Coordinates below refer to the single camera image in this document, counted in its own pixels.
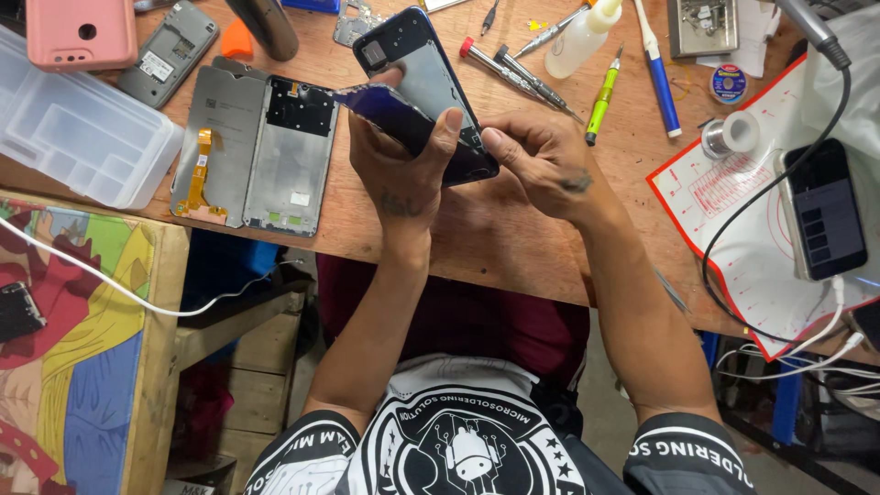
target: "yellow-green screwdriver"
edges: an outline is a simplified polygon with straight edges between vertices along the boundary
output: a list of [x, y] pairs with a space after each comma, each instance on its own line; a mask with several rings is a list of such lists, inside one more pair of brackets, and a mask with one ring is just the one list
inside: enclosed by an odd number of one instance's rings
[[611, 67], [608, 68], [608, 72], [605, 74], [605, 83], [602, 85], [602, 89], [599, 90], [599, 95], [596, 97], [596, 104], [593, 106], [593, 115], [590, 117], [590, 123], [587, 125], [587, 133], [583, 136], [583, 140], [586, 141], [589, 146], [596, 145], [596, 134], [599, 132], [599, 125], [602, 123], [602, 117], [605, 116], [605, 110], [608, 109], [608, 104], [611, 103], [611, 88], [614, 86], [614, 79], [617, 78], [617, 73], [620, 70], [621, 53], [623, 53], [623, 43], [620, 43], [620, 48], [617, 50], [617, 56], [614, 57], [614, 61], [611, 62]]

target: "clear plastic organizer box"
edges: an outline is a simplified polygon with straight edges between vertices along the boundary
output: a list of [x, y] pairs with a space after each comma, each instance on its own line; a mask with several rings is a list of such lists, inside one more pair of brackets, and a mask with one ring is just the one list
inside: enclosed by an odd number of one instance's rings
[[37, 69], [25, 39], [0, 26], [0, 153], [77, 194], [139, 210], [182, 144], [183, 128], [112, 86]]

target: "wooden workbench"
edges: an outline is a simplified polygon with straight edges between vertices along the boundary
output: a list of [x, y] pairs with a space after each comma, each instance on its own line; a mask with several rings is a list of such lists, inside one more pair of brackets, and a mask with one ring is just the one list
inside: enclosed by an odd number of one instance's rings
[[[195, 4], [207, 12], [222, 31], [235, 19], [223, 0], [199, 0]], [[374, 0], [373, 13], [386, 17], [409, 4], [411, 2], [404, 0]], [[486, 36], [480, 37], [480, 26], [491, 4], [492, 0], [471, 0], [430, 14], [431, 22], [474, 112], [478, 117], [513, 109], [549, 112], [549, 109], [537, 101], [529, 100], [475, 61], [462, 59], [458, 56], [458, 48], [464, 38], [470, 35], [476, 39], [475, 46], [490, 55], [502, 43], [508, 44], [511, 49], [519, 49], [537, 33], [528, 29], [527, 21], [555, 22], [573, 11], [578, 3], [572, 0], [503, 0], [498, 5], [495, 24]], [[351, 49], [333, 40], [335, 15], [285, 10], [299, 37], [297, 56], [289, 62], [279, 63], [268, 59], [255, 44], [256, 53], [253, 59], [245, 60], [246, 63], [327, 87], [346, 87], [365, 81], [366, 77], [352, 56]], [[645, 10], [660, 40], [664, 59], [668, 60], [665, 2], [645, 0]], [[164, 15], [165, 10], [159, 10], [137, 16], [139, 43], [147, 39]], [[776, 39], [767, 49], [764, 78], [750, 81], [751, 94], [782, 71], [788, 52], [798, 38], [784, 19]], [[690, 66], [694, 85], [684, 99], [677, 102], [683, 135], [668, 139], [642, 51], [641, 32], [632, 2], [624, 2], [620, 22], [609, 32], [605, 46], [571, 78], [557, 80], [546, 73], [543, 55], [547, 48], [526, 55], [521, 62], [549, 83], [571, 107], [581, 113], [584, 120], [589, 120], [593, 100], [608, 64], [622, 41], [626, 43], [626, 48], [614, 86], [613, 102], [602, 123], [598, 145], [592, 152], [612, 188], [627, 206], [652, 262], [690, 307], [692, 325], [698, 329], [741, 336], [742, 329], [724, 316], [702, 289], [696, 256], [687, 248], [644, 180], [648, 173], [699, 135], [698, 125], [712, 117], [723, 117], [734, 109], [708, 96], [706, 88], [711, 69]], [[202, 63], [209, 63], [219, 52], [220, 43], [217, 42], [204, 56]], [[191, 75], [163, 108], [163, 112], [183, 127], [187, 125], [194, 83], [195, 77]], [[149, 206], [132, 213], [375, 262], [379, 257], [380, 227], [370, 199], [348, 162], [346, 121], [346, 117], [339, 120], [318, 235], [314, 238], [304, 239], [246, 227], [230, 229], [174, 217], [168, 210], [168, 204], [176, 162]], [[0, 185], [42, 196], [90, 203], [87, 198], [71, 193], [62, 184], [3, 156], [0, 156]], [[492, 180], [446, 189], [433, 228], [433, 238], [430, 266], [433, 275], [548, 299], [582, 305], [591, 303], [588, 296], [591, 292], [590, 269], [576, 231], [571, 225], [547, 218], [531, 207], [516, 178], [507, 170], [502, 170]]]

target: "colorful painted panel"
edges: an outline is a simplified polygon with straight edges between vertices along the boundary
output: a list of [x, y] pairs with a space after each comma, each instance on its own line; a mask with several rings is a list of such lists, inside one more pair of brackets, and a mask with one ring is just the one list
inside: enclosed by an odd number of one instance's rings
[[[146, 298], [147, 225], [2, 197], [0, 217]], [[16, 283], [45, 324], [0, 335], [0, 494], [118, 493], [143, 308], [0, 227], [0, 288]]]

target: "hand tattoo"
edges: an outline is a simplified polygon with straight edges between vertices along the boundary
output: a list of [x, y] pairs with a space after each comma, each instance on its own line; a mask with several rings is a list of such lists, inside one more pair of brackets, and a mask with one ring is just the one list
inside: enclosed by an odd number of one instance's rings
[[593, 183], [593, 178], [589, 172], [579, 168], [575, 172], [576, 177], [563, 177], [559, 180], [562, 189], [569, 193], [583, 193]]
[[422, 214], [422, 208], [413, 209], [413, 198], [407, 197], [401, 201], [396, 195], [388, 192], [387, 188], [382, 188], [382, 211], [389, 217], [418, 217]]

